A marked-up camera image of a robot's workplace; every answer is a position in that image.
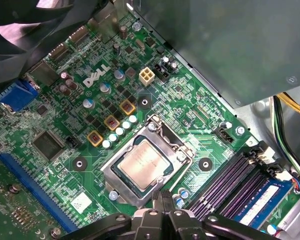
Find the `white connector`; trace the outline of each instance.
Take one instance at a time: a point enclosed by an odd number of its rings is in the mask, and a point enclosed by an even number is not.
[[[139,80],[143,83],[143,85],[148,86],[155,80],[155,74],[150,68],[146,67],[139,73]]]

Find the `gray metal panel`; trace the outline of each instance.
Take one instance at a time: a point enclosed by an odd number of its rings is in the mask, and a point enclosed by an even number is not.
[[[233,107],[300,85],[300,0],[134,0],[133,7]]]

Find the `yellow wire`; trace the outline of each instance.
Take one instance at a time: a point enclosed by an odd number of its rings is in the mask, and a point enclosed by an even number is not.
[[[286,105],[291,107],[293,110],[298,112],[300,114],[300,105],[291,100],[288,96],[286,96],[284,93],[279,93],[277,97],[282,100]]]

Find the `blue ram stick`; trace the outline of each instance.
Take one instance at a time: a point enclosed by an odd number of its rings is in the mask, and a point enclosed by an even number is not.
[[[259,229],[292,187],[291,181],[267,180],[233,219],[254,229]]]
[[[45,209],[59,222],[59,224],[71,233],[78,227],[59,208],[59,206],[41,189],[41,187],[27,174],[14,157],[9,153],[1,153],[0,160],[19,179],[32,195],[45,207]]]

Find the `white sticker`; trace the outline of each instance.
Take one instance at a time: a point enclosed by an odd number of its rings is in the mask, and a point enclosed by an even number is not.
[[[275,195],[279,187],[271,185],[268,189],[262,194],[258,201],[250,208],[246,215],[240,220],[240,223],[248,226],[252,220],[258,215],[258,213],[264,208],[267,202]]]
[[[89,199],[89,197],[84,193],[80,193],[72,202],[71,205],[74,207],[74,209],[79,213],[82,214],[84,210],[92,204],[92,201]]]

